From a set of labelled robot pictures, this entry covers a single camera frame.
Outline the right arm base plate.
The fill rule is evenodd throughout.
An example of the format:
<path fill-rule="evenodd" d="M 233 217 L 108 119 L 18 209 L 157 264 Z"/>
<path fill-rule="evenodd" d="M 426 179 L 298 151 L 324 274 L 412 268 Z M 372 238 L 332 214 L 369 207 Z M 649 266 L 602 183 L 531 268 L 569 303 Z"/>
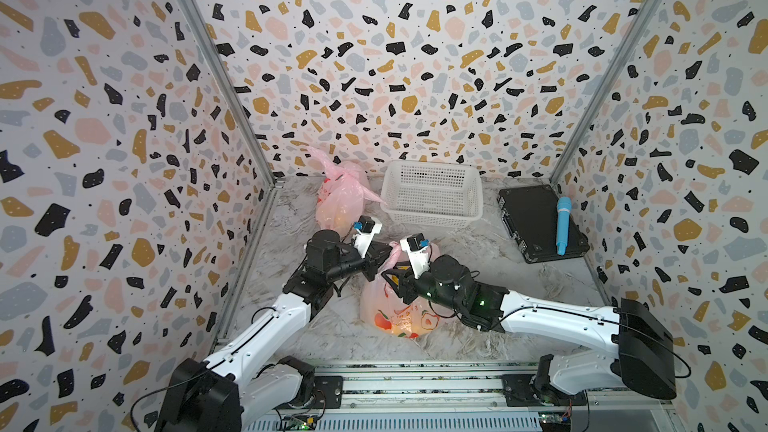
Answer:
<path fill-rule="evenodd" d="M 586 406 L 584 392 L 568 395 L 558 391 L 549 383 L 537 384 L 534 374 L 506 374 L 501 376 L 502 393 L 508 407 L 533 406 Z"/>

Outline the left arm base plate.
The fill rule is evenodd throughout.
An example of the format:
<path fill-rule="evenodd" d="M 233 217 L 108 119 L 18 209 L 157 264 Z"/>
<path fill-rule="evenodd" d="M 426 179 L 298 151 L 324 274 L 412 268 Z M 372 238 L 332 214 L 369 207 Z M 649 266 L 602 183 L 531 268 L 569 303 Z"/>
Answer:
<path fill-rule="evenodd" d="M 311 382 L 303 381 L 298 395 L 281 408 L 296 412 L 340 409 L 343 385 L 344 378 L 340 375 L 317 376 Z"/>

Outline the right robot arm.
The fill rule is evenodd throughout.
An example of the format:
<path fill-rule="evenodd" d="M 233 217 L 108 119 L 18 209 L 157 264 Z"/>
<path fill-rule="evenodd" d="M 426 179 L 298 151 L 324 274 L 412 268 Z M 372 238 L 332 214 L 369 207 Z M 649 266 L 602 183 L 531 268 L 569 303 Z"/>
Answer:
<path fill-rule="evenodd" d="M 539 396 L 561 398 L 591 389 L 627 388 L 670 401 L 680 379 L 669 330 L 640 302 L 579 306 L 537 299 L 479 282 L 449 255 L 427 270 L 396 267 L 382 274 L 406 303 L 423 298 L 445 307 L 466 327 L 480 332 L 532 334 L 579 345 L 582 352 L 544 354 L 532 387 Z"/>

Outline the pink plastic bag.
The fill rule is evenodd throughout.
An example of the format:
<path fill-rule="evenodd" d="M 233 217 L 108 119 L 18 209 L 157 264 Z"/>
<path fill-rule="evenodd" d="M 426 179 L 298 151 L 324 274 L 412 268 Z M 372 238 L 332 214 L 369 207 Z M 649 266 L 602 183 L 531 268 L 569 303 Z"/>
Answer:
<path fill-rule="evenodd" d="M 383 203 L 372 191 L 367 175 L 357 163 L 333 162 L 323 151 L 309 147 L 312 159 L 324 168 L 325 179 L 317 193 L 315 219 L 320 229 L 345 235 L 363 214 L 367 201 Z"/>
<path fill-rule="evenodd" d="M 366 325 L 399 338 L 415 339 L 448 321 L 445 307 L 421 297 L 406 304 L 381 275 L 364 284 L 359 311 Z"/>

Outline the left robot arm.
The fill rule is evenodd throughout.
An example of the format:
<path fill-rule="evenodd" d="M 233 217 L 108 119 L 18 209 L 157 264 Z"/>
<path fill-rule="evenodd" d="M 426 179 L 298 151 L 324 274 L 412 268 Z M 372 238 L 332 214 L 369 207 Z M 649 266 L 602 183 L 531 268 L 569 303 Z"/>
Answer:
<path fill-rule="evenodd" d="M 240 431 L 280 405 L 311 401 L 315 372 L 294 357 L 270 359 L 337 293 L 337 282 L 361 274 L 372 281 L 399 255 L 375 232 L 356 230 L 344 242 L 316 232 L 275 302 L 230 343 L 207 358 L 184 360 L 161 389 L 158 431 Z"/>

